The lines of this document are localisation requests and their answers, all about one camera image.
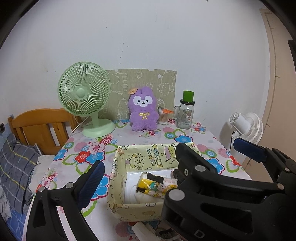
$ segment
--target wall socket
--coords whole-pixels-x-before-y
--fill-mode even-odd
[[[2,134],[5,131],[4,123],[0,124],[0,134]]]

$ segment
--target blue bed sheet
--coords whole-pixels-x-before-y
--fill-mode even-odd
[[[22,240],[22,232],[24,229],[24,223],[26,219],[26,214],[20,214],[14,209],[10,210],[11,212],[11,218],[9,218],[6,222],[7,226],[11,230],[14,237],[18,240]]]

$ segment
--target table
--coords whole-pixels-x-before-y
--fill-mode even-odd
[[[203,157],[217,169],[218,174],[251,180],[239,162],[198,121],[193,121],[189,130],[178,129],[174,120],[170,119],[168,124],[158,125],[155,131],[139,132],[132,131],[129,120],[114,121],[114,123],[115,130],[103,138],[87,138],[82,135],[81,130],[75,132],[54,158],[38,186],[45,186],[48,189],[62,188],[68,182],[75,182],[96,160],[103,161],[105,175],[88,207],[82,210],[85,220],[100,241],[137,240],[132,230],[135,223],[122,222],[114,218],[107,206],[114,152],[119,145],[194,142]],[[23,240],[26,240],[29,213],[30,209],[24,225]],[[68,239],[76,240],[62,207],[58,207],[58,213]],[[155,230],[168,228],[161,221],[149,223]]]

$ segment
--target plush toy foot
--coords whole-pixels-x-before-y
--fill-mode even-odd
[[[135,123],[134,122],[131,129],[133,131],[142,131],[142,130],[144,130],[144,126],[145,126],[144,123],[142,124],[142,123],[137,123],[137,122]]]
[[[146,123],[145,129],[148,131],[155,131],[157,129],[157,123],[156,122]]]

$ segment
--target green fan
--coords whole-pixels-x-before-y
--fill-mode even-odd
[[[70,66],[61,76],[58,95],[62,106],[76,116],[90,116],[92,122],[84,126],[82,134],[95,138],[108,135],[115,124],[99,119],[98,112],[106,105],[110,95],[108,74],[98,65],[79,62]]]

